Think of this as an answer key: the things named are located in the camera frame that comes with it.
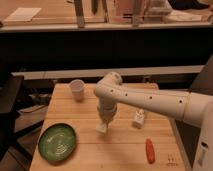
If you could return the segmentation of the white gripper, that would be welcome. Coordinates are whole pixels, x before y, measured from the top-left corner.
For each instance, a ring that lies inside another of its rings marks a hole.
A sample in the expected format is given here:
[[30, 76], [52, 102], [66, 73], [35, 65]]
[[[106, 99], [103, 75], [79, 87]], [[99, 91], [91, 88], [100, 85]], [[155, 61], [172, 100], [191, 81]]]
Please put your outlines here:
[[117, 112], [117, 104], [100, 101], [97, 109], [101, 121], [105, 124], [109, 124]]

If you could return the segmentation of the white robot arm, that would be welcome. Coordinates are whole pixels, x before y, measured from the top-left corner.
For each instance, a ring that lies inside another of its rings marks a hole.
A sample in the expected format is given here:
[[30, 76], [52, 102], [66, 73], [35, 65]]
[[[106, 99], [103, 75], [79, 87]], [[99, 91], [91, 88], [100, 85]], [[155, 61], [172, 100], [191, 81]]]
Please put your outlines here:
[[95, 86], [97, 110], [108, 127], [122, 103], [183, 121], [201, 129], [193, 171], [213, 171], [213, 95], [187, 91], [135, 89], [122, 85], [116, 72], [105, 75]]

